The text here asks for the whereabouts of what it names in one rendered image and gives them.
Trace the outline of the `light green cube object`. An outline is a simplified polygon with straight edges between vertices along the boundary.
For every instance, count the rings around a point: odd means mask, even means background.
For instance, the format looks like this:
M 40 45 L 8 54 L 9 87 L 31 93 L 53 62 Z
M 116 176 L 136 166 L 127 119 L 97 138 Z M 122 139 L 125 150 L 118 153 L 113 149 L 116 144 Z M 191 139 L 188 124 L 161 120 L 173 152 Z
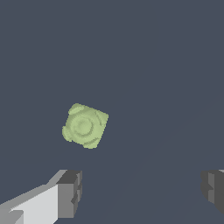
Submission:
M 98 109 L 75 103 L 68 110 L 66 125 L 62 127 L 62 136 L 68 142 L 94 149 L 101 141 L 108 119 L 109 115 Z

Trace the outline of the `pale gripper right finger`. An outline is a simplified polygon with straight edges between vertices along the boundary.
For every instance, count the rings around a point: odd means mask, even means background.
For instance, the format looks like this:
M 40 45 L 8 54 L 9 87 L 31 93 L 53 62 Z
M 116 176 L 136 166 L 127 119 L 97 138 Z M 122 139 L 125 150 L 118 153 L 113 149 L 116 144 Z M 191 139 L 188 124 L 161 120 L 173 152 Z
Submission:
M 224 214 L 224 170 L 202 171 L 200 178 L 203 196 Z

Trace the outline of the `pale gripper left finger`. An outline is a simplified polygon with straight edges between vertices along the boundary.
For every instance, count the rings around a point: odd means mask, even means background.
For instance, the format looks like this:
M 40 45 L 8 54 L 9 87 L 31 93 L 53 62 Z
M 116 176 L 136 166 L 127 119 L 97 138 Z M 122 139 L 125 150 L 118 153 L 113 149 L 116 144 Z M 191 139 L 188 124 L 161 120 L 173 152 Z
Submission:
M 0 205 L 0 224 L 55 224 L 73 218 L 82 195 L 82 171 L 59 170 L 45 185 Z

